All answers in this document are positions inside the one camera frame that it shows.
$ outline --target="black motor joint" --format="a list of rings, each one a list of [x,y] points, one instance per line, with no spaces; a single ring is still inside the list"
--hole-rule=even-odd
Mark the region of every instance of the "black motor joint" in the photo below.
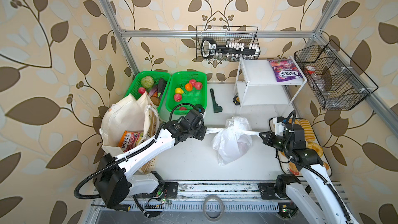
[[[187,140],[187,138],[203,140],[207,127],[204,126],[203,115],[197,110],[192,109],[185,117],[167,122],[163,129],[172,134],[172,138],[175,138],[174,145],[176,145],[179,142]]]

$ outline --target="orange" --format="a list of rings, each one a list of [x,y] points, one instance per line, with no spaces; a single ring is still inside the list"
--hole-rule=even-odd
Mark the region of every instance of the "orange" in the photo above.
[[[191,84],[191,83],[185,84],[185,89],[186,89],[188,92],[191,92],[191,91],[192,91],[192,84]]]

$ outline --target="white shelf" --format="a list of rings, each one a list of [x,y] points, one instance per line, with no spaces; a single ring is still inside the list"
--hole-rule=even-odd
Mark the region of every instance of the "white shelf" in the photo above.
[[[245,93],[246,83],[236,82],[236,88],[238,89],[239,99],[244,99],[240,102],[241,106],[246,105],[283,105],[289,104],[289,97],[286,94],[283,86],[279,85],[251,85],[247,88],[246,97]]]
[[[286,82],[277,82],[275,73],[268,60],[243,60],[246,77],[250,86],[254,85],[301,85],[303,78]]]

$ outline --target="black wire basket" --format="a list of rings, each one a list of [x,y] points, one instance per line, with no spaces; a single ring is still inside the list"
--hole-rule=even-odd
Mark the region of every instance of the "black wire basket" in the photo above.
[[[260,46],[258,27],[196,26],[196,59],[238,62],[257,60]]]
[[[349,65],[340,60],[339,51]],[[333,40],[295,52],[295,60],[323,110],[351,110],[379,88]]]

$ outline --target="eggplant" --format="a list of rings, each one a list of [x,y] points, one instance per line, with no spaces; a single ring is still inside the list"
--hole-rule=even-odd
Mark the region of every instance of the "eggplant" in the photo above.
[[[158,96],[160,99],[162,99],[164,89],[166,88],[167,81],[165,81],[163,78],[159,79],[159,86],[158,86]]]
[[[152,89],[151,89],[151,91],[149,92],[149,97],[152,97],[153,96],[153,94],[155,93],[155,92],[157,92],[158,91],[158,85],[156,84],[156,85],[154,85],[153,87],[152,87]]]

